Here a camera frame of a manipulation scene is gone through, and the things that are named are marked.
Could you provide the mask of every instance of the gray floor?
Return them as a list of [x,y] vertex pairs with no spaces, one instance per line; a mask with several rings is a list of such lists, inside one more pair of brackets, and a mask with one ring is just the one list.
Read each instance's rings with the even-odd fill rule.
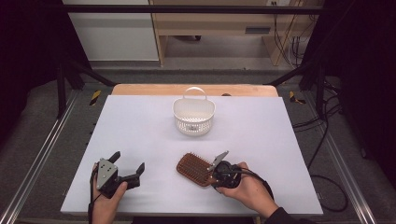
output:
[[[99,73],[110,79],[123,83],[249,83],[262,84],[287,73],[291,68],[282,63],[273,67],[260,38],[237,38],[203,36],[200,42],[192,37],[176,36],[170,38],[165,65],[155,63],[113,63],[95,64]],[[35,184],[25,198],[19,210],[18,219],[39,218],[57,220],[86,220],[85,217],[73,217],[60,213],[64,193],[68,189],[83,156],[90,132],[99,118],[106,95],[111,88],[96,83],[89,77],[83,91],[78,91],[76,105],[70,113],[57,142],[34,180]],[[308,104],[290,101],[290,91],[300,100],[308,100],[311,92],[300,92],[298,80],[293,78],[277,87],[284,98],[291,123],[312,119],[315,115]],[[337,78],[328,77],[333,85],[339,85]],[[101,90],[102,94],[96,105],[89,105],[92,94]],[[22,112],[20,120],[12,130],[12,135],[1,146],[0,171],[2,193],[0,194],[0,211],[7,206],[18,191],[36,155],[45,142],[57,114],[56,83],[50,82],[31,91],[28,105]],[[341,152],[347,167],[359,185],[364,200],[369,205],[377,223],[396,223],[396,192],[384,177],[375,161],[361,157],[360,146],[350,131],[348,122],[341,114],[330,118],[330,133]],[[308,162],[321,138],[319,127],[304,132],[296,132],[296,137]],[[340,173],[329,154],[329,147],[323,146],[314,161],[310,173],[325,175],[340,185]],[[330,207],[339,208],[344,204],[343,195],[334,185],[321,179],[313,178],[320,201]],[[324,209],[322,217],[311,217],[322,223],[361,223],[357,215],[357,205],[349,200],[348,208],[340,213]],[[130,217],[118,217],[129,220]]]

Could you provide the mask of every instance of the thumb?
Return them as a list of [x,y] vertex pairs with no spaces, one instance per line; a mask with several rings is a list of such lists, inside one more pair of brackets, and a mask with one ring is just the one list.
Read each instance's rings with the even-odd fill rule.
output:
[[113,197],[111,198],[111,201],[113,201],[115,203],[119,203],[121,201],[121,198],[124,195],[127,187],[128,187],[128,184],[126,182],[122,182],[119,185],[119,187],[117,188],[117,190],[114,193]]

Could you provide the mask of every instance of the white table surface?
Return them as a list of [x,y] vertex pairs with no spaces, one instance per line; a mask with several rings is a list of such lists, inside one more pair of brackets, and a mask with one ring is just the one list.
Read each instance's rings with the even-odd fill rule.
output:
[[280,97],[209,96],[216,104],[206,135],[179,132],[172,105],[181,96],[107,97],[102,114],[61,211],[86,215],[93,164],[116,151],[119,175],[132,175],[146,163],[141,186],[129,189],[118,212],[133,216],[254,216],[240,202],[202,188],[179,174],[181,157],[193,152],[213,161],[229,150],[231,164],[245,161],[267,180],[276,203],[292,215],[322,215],[317,194]]

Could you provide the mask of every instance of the horizontal black bar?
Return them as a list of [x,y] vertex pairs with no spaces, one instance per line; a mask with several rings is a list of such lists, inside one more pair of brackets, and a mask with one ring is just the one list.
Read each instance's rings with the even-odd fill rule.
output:
[[147,5],[42,5],[51,12],[84,13],[216,13],[216,14],[295,14],[334,13],[324,7],[242,7],[242,6],[147,6]]

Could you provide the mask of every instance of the plastic basket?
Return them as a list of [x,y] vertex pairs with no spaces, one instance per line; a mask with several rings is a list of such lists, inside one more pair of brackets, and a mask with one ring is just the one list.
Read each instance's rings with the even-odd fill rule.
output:
[[[205,99],[186,98],[188,91],[200,91]],[[206,93],[199,87],[184,91],[183,98],[173,104],[177,128],[184,134],[199,136],[209,132],[215,115],[215,104],[207,100]]]

